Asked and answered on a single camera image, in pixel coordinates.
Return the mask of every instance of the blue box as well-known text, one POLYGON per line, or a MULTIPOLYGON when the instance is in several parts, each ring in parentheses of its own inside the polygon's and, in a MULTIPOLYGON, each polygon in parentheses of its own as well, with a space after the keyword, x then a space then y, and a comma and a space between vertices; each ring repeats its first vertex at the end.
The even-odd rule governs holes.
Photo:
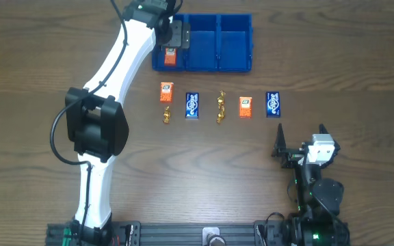
POLYGON ((198 92, 186 93, 186 113, 187 119, 198 119, 198 92))
POLYGON ((251 14, 176 14, 191 25, 189 49, 177 49, 176 66, 165 66, 165 47, 156 46, 156 71, 249 72, 252 69, 251 14))
POLYGON ((280 118, 280 94, 279 92, 267 92, 265 97, 267 118, 280 118))

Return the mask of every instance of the wooden table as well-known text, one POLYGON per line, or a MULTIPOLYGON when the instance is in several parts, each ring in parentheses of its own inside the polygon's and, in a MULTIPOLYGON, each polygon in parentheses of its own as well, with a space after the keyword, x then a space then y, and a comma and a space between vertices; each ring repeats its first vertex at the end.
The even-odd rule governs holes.
MULTIPOLYGON (((252 72, 158 73, 145 59, 124 106, 131 132, 114 169, 114 220, 288 215, 291 172, 270 158, 277 125, 297 148, 324 123, 341 152, 323 175, 345 186, 340 217, 352 244, 394 244, 394 0, 185 0, 181 11, 252 13, 252 72), (169 126, 162 81, 176 85, 169 126), (269 90, 280 91, 281 119, 265 117, 269 90), (188 91, 200 92, 197 121, 184 119, 188 91), (239 96, 256 99, 252 120, 239 119, 239 96)), ((118 28, 108 1, 0 0, 0 245, 43 245, 47 223, 74 215, 79 169, 52 155, 49 130, 67 89, 99 69, 118 28)), ((74 159, 65 120, 56 138, 74 159)))

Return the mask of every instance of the brown wood surface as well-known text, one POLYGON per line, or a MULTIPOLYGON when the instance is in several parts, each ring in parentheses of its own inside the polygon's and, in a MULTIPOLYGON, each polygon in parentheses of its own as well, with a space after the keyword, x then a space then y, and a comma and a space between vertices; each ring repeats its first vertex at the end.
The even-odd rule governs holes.
MULTIPOLYGON (((291 172, 270 158, 277 124, 298 147, 324 123, 342 150, 323 175, 345 186, 352 244, 394 244, 394 0, 185 0, 181 11, 252 13, 252 72, 158 73, 145 59, 124 107, 131 133, 114 169, 114 220, 288 215, 291 172), (162 81, 175 82, 169 126, 162 81), (279 120, 265 118, 269 90, 280 91, 279 120), (197 121, 183 117, 187 91, 200 92, 197 121), (255 98, 252 120, 238 118, 239 96, 255 98)), ((118 28, 108 1, 0 0, 0 245, 43 245, 47 223, 74 215, 79 169, 52 155, 49 130, 66 90, 99 69, 118 28)), ((65 130, 63 120, 58 148, 75 158, 65 130)))

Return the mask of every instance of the blue package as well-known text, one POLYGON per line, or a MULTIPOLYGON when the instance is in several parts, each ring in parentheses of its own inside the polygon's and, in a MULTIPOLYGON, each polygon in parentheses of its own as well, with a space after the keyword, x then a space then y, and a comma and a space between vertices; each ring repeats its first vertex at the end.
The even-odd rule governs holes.
POLYGON ((198 119, 198 92, 186 93, 185 118, 198 119))
POLYGON ((280 118, 279 92, 267 92, 265 104, 267 105, 267 118, 280 118))

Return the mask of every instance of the blue tray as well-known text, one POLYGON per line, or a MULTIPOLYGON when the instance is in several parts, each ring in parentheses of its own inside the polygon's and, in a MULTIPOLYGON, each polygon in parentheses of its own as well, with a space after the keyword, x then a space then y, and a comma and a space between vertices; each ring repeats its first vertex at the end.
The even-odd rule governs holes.
POLYGON ((191 25, 189 49, 177 50, 176 66, 165 66, 165 48, 152 52, 156 71, 249 72, 252 69, 251 14, 177 14, 191 25))

